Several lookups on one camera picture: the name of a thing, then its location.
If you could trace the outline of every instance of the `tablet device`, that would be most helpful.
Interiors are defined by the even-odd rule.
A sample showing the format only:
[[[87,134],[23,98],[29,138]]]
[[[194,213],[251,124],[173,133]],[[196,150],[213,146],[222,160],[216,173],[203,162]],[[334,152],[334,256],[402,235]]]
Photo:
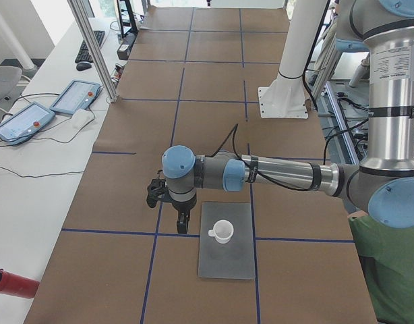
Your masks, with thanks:
[[[50,109],[57,113],[73,115],[78,109],[88,108],[99,95],[100,84],[72,80]]]
[[[33,102],[0,124],[0,139],[8,145],[29,140],[55,116],[54,111]]]

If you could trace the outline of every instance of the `white cup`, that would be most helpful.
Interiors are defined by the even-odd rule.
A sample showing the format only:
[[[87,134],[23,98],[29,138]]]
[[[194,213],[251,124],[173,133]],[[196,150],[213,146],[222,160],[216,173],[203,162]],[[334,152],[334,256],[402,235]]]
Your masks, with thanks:
[[[208,231],[208,235],[214,237],[216,241],[221,244],[228,243],[233,234],[233,224],[224,219],[217,221],[214,224],[213,229]]]

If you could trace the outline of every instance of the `white table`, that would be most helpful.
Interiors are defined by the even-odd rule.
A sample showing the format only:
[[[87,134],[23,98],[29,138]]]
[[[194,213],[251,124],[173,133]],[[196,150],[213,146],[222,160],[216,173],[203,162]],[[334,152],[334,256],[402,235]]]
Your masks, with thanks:
[[[110,30],[112,20],[91,19],[94,30],[106,30],[102,54],[109,72],[118,60],[118,32]],[[82,36],[74,23],[51,52],[23,95],[40,92],[62,92],[73,80],[101,83],[96,69],[78,72],[74,59],[80,48]],[[29,100],[46,107],[55,97]],[[19,100],[11,112],[21,110],[27,101]],[[68,144],[52,140],[30,140],[17,147],[0,148],[0,165],[22,175],[42,175],[84,171],[92,145],[98,136],[107,113],[109,101],[102,91],[91,106],[96,119],[87,125]],[[67,117],[57,116],[51,127]],[[69,140],[77,130],[66,121],[37,137]],[[38,281],[47,266],[61,226],[65,220],[81,174],[46,178],[19,178],[0,169],[0,268]],[[0,294],[0,324],[23,323],[32,300]]]

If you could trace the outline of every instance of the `green fabric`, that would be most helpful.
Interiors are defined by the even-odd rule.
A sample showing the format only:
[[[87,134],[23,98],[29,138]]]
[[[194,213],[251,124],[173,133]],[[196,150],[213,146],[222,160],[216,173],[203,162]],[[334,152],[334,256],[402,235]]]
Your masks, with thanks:
[[[370,216],[350,218],[367,288],[379,321],[414,324],[414,226],[396,229]]]

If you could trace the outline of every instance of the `gray mat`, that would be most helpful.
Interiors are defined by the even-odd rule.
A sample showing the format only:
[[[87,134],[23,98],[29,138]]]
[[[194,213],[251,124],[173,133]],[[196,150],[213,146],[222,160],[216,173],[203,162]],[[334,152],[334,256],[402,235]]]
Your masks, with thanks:
[[[220,219],[233,224],[234,235],[226,244],[208,236]],[[201,212],[198,276],[222,279],[255,279],[254,237],[250,204],[203,202]]]

